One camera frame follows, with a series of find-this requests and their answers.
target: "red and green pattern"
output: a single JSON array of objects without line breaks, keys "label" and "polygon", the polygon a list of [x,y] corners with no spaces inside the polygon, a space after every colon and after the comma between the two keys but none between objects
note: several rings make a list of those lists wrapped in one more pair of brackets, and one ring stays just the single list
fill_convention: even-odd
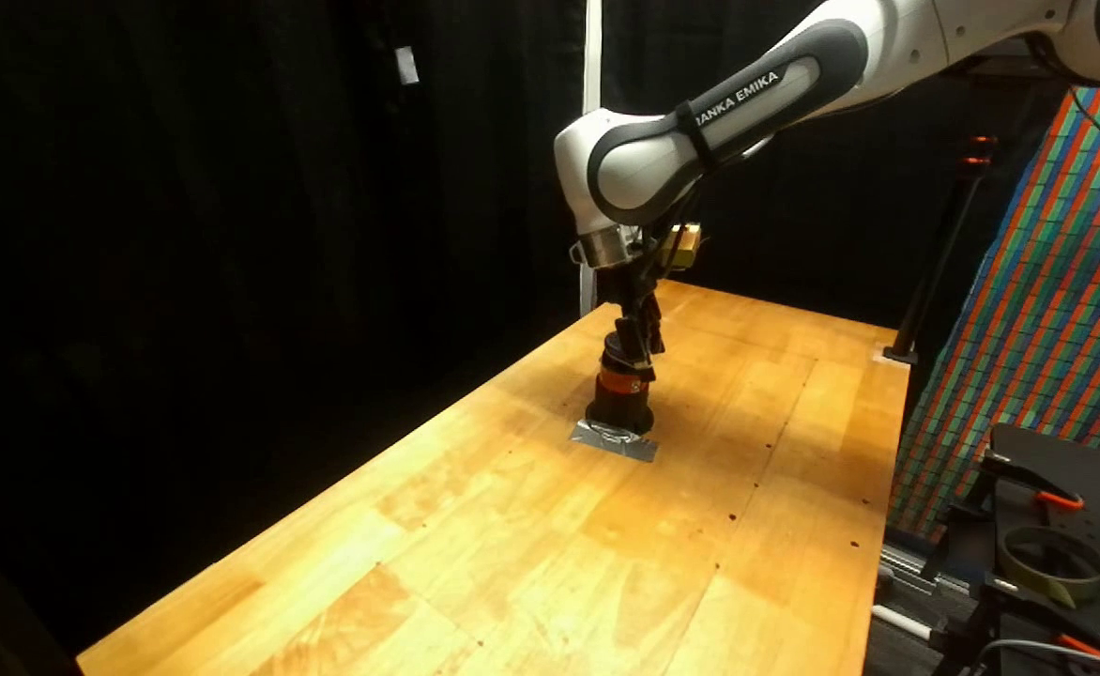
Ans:
[{"label": "red and green pattern", "polygon": [[[1079,99],[1100,121],[1100,89]],[[908,421],[890,521],[932,534],[997,422],[1100,447],[1100,133],[1070,98]]]}]

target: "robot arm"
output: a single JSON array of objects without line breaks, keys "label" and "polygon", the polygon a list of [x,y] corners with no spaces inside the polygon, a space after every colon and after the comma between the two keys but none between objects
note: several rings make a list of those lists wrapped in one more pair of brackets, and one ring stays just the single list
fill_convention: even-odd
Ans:
[{"label": "robot arm", "polygon": [[584,261],[640,255],[705,171],[785,126],[883,98],[1014,35],[1072,80],[1100,82],[1100,0],[826,0],[751,65],[666,115],[600,108],[559,133],[559,180]]}]

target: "gray cable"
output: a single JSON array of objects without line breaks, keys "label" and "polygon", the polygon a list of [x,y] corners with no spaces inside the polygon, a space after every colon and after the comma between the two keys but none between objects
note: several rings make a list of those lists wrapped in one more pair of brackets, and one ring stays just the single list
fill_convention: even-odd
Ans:
[{"label": "gray cable", "polygon": [[1100,657],[1094,654],[1087,654],[1086,652],[1074,651],[1071,649],[1065,649],[1062,646],[1053,646],[1049,643],[1040,643],[1037,641],[1020,641],[1020,639],[1001,639],[1000,641],[992,641],[987,646],[980,650],[980,654],[976,655],[976,663],[971,665],[969,675],[976,673],[976,668],[983,662],[983,655],[988,654],[988,651],[998,649],[1034,649],[1040,651],[1055,652],[1056,654],[1068,655],[1072,660],[1089,660],[1090,662],[1096,662],[1100,664]]}]

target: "wooden table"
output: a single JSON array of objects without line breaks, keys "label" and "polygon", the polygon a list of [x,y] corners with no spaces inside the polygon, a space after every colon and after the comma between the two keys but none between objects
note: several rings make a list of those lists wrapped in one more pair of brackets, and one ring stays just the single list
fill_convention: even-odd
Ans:
[{"label": "wooden table", "polygon": [[79,657],[141,673],[859,673],[892,331],[664,282],[653,463],[568,440],[575,322]]}]

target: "black curtain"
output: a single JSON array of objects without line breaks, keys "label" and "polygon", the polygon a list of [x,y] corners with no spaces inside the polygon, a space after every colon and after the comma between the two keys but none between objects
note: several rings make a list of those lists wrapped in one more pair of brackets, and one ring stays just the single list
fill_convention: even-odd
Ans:
[{"label": "black curtain", "polygon": [[0,0],[0,569],[66,650],[572,319],[575,4]]},{"label": "black curtain", "polygon": [[[755,62],[817,4],[607,0],[603,103],[622,112],[674,110]],[[784,130],[704,185],[700,220],[708,243],[680,278],[898,325],[966,137],[994,134],[992,170],[919,340],[915,402],[1064,92],[1052,80],[939,76],[867,110]]]}]

